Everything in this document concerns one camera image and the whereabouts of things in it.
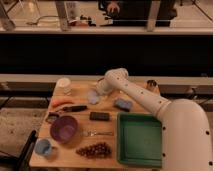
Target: small jar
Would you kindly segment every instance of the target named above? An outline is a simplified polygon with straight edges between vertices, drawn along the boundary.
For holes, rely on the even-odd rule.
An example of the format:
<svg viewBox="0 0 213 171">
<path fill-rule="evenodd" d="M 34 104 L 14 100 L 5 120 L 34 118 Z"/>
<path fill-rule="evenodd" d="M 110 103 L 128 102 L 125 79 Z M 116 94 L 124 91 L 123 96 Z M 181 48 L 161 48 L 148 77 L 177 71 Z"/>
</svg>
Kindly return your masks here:
<svg viewBox="0 0 213 171">
<path fill-rule="evenodd" d="M 68 94 L 71 91 L 71 81 L 69 78 L 60 78 L 56 86 L 64 93 Z"/>
<path fill-rule="evenodd" d="M 149 91 L 154 91 L 157 87 L 157 82 L 155 80 L 148 80 L 146 84 L 146 89 Z"/>
</svg>

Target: wooden table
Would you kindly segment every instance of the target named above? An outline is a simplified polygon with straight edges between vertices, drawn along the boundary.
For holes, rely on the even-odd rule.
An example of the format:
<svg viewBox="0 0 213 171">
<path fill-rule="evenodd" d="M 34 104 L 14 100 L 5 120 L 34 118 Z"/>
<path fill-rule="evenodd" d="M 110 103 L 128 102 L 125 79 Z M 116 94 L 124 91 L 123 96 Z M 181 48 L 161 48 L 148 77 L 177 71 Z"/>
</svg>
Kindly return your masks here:
<svg viewBox="0 0 213 171">
<path fill-rule="evenodd" d="M 30 159 L 31 167 L 58 167 L 58 168 L 128 168 L 128 166 L 122 165 L 117 162 L 116 158 L 116 138 L 117 138 L 117 128 L 116 128 L 116 119 L 117 113 L 121 112 L 121 110 L 113 107 L 113 102 L 116 98 L 122 97 L 127 100 L 131 100 L 133 102 L 133 108 L 131 110 L 132 113 L 147 113 L 141 106 L 139 106 L 136 102 L 134 102 L 131 98 L 125 95 L 123 92 L 118 90 L 114 91 L 112 94 L 106 97 L 102 97 L 101 101 L 97 105 L 91 105 L 87 100 L 88 91 L 95 86 L 95 82 L 90 81 L 72 81 L 72 90 L 69 96 L 73 98 L 75 104 L 86 104 L 88 109 L 82 112 L 72 112 L 66 113 L 66 115 L 72 115 L 75 117 L 79 123 L 78 132 L 75 134 L 74 138 L 67 144 L 59 144 L 54 141 L 50 134 L 50 124 L 48 124 L 45 119 L 41 125 L 38 139 L 46 138 L 48 139 L 53 148 L 53 153 L 50 157 L 42 157 L 37 155 L 34 151 Z M 136 84 L 145 87 L 145 83 Z M 55 88 L 53 97 L 57 98 L 62 96 L 63 93 L 58 87 Z M 48 108 L 48 113 L 53 111 L 51 105 Z M 101 111 L 101 112 L 109 112 L 110 113 L 110 121 L 90 121 L 89 114 L 90 111 Z M 89 131 L 112 131 L 114 132 L 114 136 L 104 136 L 104 135 L 96 135 L 93 137 L 83 137 L 82 130 Z M 76 149 L 80 147 L 85 147 L 90 144 L 95 144 L 97 142 L 106 142 L 110 145 L 112 149 L 112 155 L 110 158 L 105 159 L 87 159 L 76 154 Z"/>
</svg>

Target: white cup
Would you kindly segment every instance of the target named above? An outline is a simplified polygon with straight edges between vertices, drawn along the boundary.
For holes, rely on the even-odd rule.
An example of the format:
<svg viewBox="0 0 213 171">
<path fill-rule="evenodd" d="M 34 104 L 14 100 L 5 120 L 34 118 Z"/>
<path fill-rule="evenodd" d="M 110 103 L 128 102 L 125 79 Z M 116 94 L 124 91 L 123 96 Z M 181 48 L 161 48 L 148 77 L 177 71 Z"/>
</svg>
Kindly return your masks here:
<svg viewBox="0 0 213 171">
<path fill-rule="evenodd" d="M 68 94 L 71 91 L 71 81 L 69 78 L 60 78 L 56 86 L 62 90 L 64 94 Z"/>
</svg>

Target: person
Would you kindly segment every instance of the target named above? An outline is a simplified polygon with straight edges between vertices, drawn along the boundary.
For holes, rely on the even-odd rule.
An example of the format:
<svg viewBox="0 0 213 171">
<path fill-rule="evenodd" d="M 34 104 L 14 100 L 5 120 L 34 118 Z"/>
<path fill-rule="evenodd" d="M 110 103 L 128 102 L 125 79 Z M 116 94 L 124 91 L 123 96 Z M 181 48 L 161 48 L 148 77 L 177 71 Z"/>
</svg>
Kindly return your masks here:
<svg viewBox="0 0 213 171">
<path fill-rule="evenodd" d="M 151 1 L 107 1 L 107 13 L 117 26 L 145 26 L 149 17 Z M 169 26 L 177 16 L 175 0 L 162 1 L 158 13 L 157 26 Z"/>
<path fill-rule="evenodd" d="M 120 12 L 120 7 L 118 5 L 118 2 L 116 1 L 110 1 L 110 3 L 107 6 L 107 12 L 113 13 L 113 12 Z"/>
</svg>

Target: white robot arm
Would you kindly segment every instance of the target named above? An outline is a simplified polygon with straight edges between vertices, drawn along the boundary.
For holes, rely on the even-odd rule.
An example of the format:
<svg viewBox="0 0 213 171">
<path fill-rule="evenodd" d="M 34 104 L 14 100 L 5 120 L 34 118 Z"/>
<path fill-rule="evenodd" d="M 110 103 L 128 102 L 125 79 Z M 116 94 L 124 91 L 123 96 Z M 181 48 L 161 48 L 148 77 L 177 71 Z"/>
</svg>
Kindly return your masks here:
<svg viewBox="0 0 213 171">
<path fill-rule="evenodd" d="M 126 78 L 124 68 L 109 70 L 97 84 L 101 95 L 122 90 L 162 122 L 163 171 L 213 171 L 210 127 L 204 110 L 187 99 L 169 101 Z"/>
</svg>

